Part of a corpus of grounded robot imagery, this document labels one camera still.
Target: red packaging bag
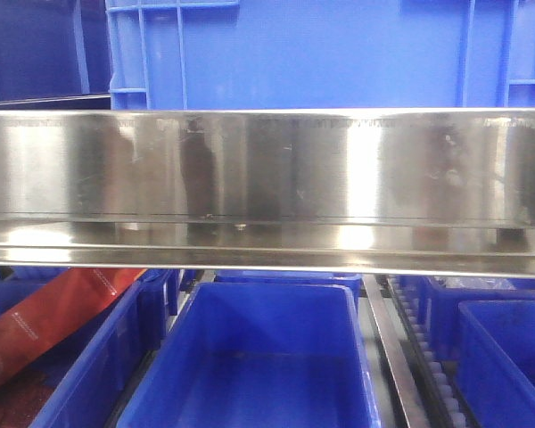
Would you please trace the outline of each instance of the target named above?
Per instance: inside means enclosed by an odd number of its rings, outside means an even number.
[[[111,305],[146,269],[72,268],[0,316],[0,386]]]

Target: blue container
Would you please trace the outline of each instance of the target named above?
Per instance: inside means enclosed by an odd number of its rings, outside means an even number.
[[[349,287],[353,294],[355,308],[358,307],[358,296],[363,287],[361,274],[295,270],[219,270],[216,272],[216,281],[221,283],[344,285]]]
[[[347,288],[200,284],[119,422],[379,427]]]
[[[44,282],[54,279],[67,270],[66,267],[12,266],[12,279],[39,279]]]
[[[42,284],[0,282],[0,315]],[[150,325],[159,320],[155,308],[144,304],[146,294],[159,287],[155,280],[137,281],[117,303],[32,363],[55,390],[31,428],[103,426],[145,353],[160,345],[161,338],[146,336],[160,323]]]
[[[484,428],[535,428],[535,301],[460,305],[457,384]]]
[[[535,0],[106,0],[116,109],[535,106]]]
[[[0,0],[0,101],[106,93],[103,0]]]
[[[516,286],[535,287],[535,280],[513,280]],[[535,290],[479,290],[446,288],[434,278],[427,277],[422,293],[424,325],[428,342],[440,361],[456,360],[460,352],[460,323],[458,304],[468,300],[535,300]]]

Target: shelf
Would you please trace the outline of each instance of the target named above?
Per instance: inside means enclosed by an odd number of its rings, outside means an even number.
[[[535,276],[535,110],[0,111],[0,264]]]

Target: metal rail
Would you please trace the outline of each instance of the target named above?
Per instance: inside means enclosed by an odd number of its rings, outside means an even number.
[[[380,287],[372,275],[366,275],[364,283],[366,296],[373,312],[384,356],[407,427],[430,428],[431,425],[424,411],[420,393],[416,388],[399,337],[396,335],[391,317],[384,304]]]
[[[0,111],[0,263],[535,276],[535,110]]]

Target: blue plastic crate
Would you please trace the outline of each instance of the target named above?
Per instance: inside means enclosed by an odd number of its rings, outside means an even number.
[[[116,109],[535,106],[535,0],[106,0]]]
[[[12,266],[12,279],[39,279],[45,282],[67,270],[66,267]]]
[[[456,360],[460,353],[460,323],[458,304],[468,300],[535,300],[535,280],[510,280],[517,290],[479,290],[446,288],[432,277],[427,277],[424,300],[424,325],[428,342],[435,357]]]
[[[0,282],[0,314],[42,284]],[[148,306],[145,299],[159,288],[162,295],[157,278],[137,281],[115,304],[32,363],[55,390],[30,427],[103,426],[142,357],[160,345],[161,337],[146,335],[159,331],[161,320],[154,315],[159,306]]]
[[[535,301],[460,305],[457,384],[484,428],[535,428]]]
[[[379,427],[347,288],[200,284],[125,408],[129,427]]]
[[[358,296],[363,286],[363,276],[361,274],[297,270],[219,270],[216,272],[215,280],[221,283],[344,285],[349,287],[353,294],[355,308],[358,308]]]
[[[0,0],[0,101],[106,93],[103,0]]]

